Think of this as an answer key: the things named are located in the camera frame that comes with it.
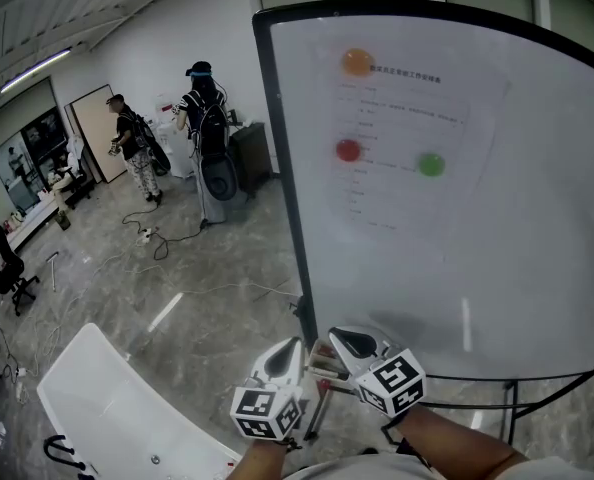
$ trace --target white bathtub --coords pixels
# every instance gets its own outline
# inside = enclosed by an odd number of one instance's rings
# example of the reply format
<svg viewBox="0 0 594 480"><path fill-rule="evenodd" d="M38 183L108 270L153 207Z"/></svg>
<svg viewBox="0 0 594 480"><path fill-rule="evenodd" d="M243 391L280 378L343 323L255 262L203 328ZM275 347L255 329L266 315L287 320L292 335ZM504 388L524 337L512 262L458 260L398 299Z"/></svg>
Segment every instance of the white bathtub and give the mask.
<svg viewBox="0 0 594 480"><path fill-rule="evenodd" d="M37 392L62 444L76 452L51 453L83 462L94 478L216 480L241 458L160 397L94 324L82 327Z"/></svg>

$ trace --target whiteboard frame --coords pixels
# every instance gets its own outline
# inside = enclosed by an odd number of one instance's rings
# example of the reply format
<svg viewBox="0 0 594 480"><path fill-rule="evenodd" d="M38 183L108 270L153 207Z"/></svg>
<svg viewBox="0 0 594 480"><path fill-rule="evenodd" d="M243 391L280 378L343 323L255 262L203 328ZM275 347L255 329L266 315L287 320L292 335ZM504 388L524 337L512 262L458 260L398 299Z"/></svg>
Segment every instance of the whiteboard frame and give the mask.
<svg viewBox="0 0 594 480"><path fill-rule="evenodd" d="M313 304L297 191L281 103L279 77L273 51L271 27L277 23L340 16L405 16L475 25L528 39L563 53L594 69L594 52L564 36L518 18L465 5L429 0L326 0L276 7L257 12L253 16L253 30L257 41L270 124L275 141L288 220L303 291L296 314L300 320L306 346L309 349L313 347L315 340L319 337L317 315ZM594 374L594 369L552 377L513 379L437 377L473 381L528 381L584 376L591 373Z"/></svg>

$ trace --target green magnet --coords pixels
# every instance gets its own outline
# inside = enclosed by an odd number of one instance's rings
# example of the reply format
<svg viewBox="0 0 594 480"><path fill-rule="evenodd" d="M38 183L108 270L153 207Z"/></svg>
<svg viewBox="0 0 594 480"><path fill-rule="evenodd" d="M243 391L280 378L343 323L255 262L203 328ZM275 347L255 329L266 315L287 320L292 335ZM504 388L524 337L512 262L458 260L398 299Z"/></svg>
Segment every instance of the green magnet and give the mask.
<svg viewBox="0 0 594 480"><path fill-rule="evenodd" d="M425 153L419 158L417 163L419 172L424 176L441 176L446 168L446 162L443 157L435 153Z"/></svg>

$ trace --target black office chair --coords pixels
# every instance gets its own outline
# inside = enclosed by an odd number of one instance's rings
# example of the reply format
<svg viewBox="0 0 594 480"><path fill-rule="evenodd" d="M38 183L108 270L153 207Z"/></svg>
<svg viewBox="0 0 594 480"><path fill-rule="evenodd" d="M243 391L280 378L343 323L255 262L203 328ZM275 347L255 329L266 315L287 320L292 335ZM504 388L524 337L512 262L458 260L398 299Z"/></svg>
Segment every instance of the black office chair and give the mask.
<svg viewBox="0 0 594 480"><path fill-rule="evenodd" d="M19 261L20 265L14 265L12 268L6 265L4 270L0 270L0 293L5 295L12 290L15 314L17 316L21 316L21 313L19 313L19 303L24 295L32 300L37 298L28 291L28 287L32 283L39 283L37 276L33 276L30 279L21 277L21 273L24 271L24 262L21 259Z"/></svg>
<svg viewBox="0 0 594 480"><path fill-rule="evenodd" d="M0 253L2 259L6 262L3 270L0 270L0 293L5 295L9 291L13 291L13 302L15 303L15 314L19 315L19 303L23 295L27 295L32 300L35 296L28 292L28 286L35 282L39 282L37 276L33 276L26 280L21 277L24 272L24 262L17 256L10 248L8 239L4 228L0 224Z"/></svg>

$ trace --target woman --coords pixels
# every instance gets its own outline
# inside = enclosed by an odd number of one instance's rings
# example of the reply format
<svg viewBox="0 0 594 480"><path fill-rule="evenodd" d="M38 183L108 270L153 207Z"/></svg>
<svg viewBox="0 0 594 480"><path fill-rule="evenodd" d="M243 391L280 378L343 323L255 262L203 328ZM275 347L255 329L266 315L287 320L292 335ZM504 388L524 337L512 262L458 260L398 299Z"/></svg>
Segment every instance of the woman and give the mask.
<svg viewBox="0 0 594 480"><path fill-rule="evenodd" d="M199 127L204 113L211 105L223 106L226 102L224 94L217 90L212 77L211 66L206 61L195 62L190 71L192 90L184 94L179 102L177 115L177 129L183 130L188 125L188 140L191 142L192 152L190 158L195 170L197 180L197 195L201 204L200 229L211 224L219 224L226 220L226 212L220 201L210 195L205 189L205 181L201 174L201 158L197 150Z"/></svg>

